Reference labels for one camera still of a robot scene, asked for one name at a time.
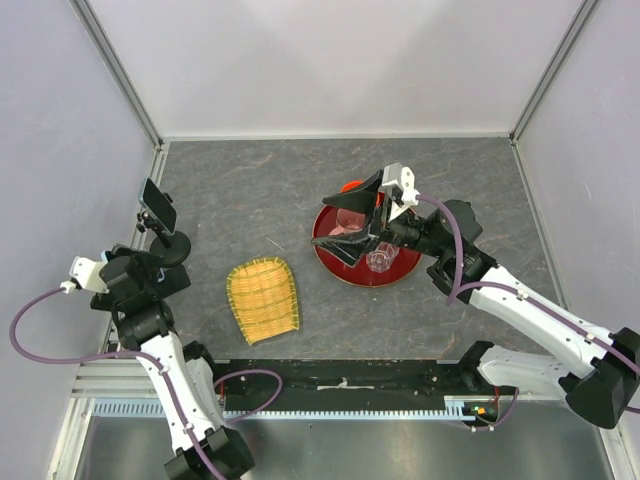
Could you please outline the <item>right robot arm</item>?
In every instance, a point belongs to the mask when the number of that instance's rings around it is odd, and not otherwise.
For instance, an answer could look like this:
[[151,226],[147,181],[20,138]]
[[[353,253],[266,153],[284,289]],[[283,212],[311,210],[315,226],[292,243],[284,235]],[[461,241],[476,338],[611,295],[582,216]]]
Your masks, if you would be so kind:
[[449,302],[458,300],[514,327],[545,349],[524,354],[476,342],[458,381],[477,394],[490,385],[562,400],[588,423],[617,426],[639,389],[639,335],[612,332],[548,300],[513,276],[475,240],[482,227],[470,203],[420,193],[413,171],[395,163],[359,185],[327,196],[327,207],[360,214],[363,224],[312,243],[353,268],[382,243],[433,258],[427,273]]

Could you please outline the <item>blue case phone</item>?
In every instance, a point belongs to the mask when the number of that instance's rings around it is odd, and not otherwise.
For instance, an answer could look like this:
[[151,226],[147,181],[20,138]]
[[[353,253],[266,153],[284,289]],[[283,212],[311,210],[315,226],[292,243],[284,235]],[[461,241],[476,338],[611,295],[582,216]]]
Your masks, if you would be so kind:
[[161,282],[164,268],[161,259],[149,252],[130,248],[114,248],[104,253],[106,265],[99,275],[109,284],[116,278],[127,276],[139,282]]

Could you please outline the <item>black phone teal case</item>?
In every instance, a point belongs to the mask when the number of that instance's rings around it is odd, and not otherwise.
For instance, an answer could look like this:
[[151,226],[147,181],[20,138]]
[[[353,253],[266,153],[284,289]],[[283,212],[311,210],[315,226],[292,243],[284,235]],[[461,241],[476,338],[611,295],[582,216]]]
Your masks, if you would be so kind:
[[138,200],[143,209],[155,220],[163,232],[173,235],[177,223],[177,212],[172,201],[147,177],[142,181]]

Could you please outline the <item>black folding phone stand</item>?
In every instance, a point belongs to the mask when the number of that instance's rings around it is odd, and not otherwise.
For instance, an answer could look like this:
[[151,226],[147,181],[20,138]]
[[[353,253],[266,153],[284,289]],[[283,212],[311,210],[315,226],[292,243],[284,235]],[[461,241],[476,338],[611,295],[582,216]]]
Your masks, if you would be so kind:
[[178,293],[191,285],[188,272],[184,265],[163,268],[157,278],[156,288],[161,298]]

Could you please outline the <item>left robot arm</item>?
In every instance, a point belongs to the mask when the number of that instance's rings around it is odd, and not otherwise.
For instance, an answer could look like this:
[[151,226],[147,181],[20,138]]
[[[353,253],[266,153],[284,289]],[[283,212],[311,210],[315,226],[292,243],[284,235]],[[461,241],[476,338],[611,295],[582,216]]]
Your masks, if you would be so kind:
[[239,479],[255,462],[241,434],[224,424],[214,389],[219,369],[206,348],[182,343],[166,300],[191,284],[184,266],[116,245],[98,270],[106,290],[92,308],[110,313],[123,350],[148,375],[164,410],[174,458],[171,479]]

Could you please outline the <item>black round base phone stand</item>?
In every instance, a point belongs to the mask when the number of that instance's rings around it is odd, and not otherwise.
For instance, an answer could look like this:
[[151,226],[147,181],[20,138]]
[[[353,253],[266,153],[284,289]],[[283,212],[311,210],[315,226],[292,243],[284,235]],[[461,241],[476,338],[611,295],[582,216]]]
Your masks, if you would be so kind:
[[181,265],[191,253],[191,241],[181,231],[169,234],[162,224],[143,210],[137,214],[136,227],[141,233],[151,230],[156,238],[151,242],[149,252],[161,259],[163,268]]

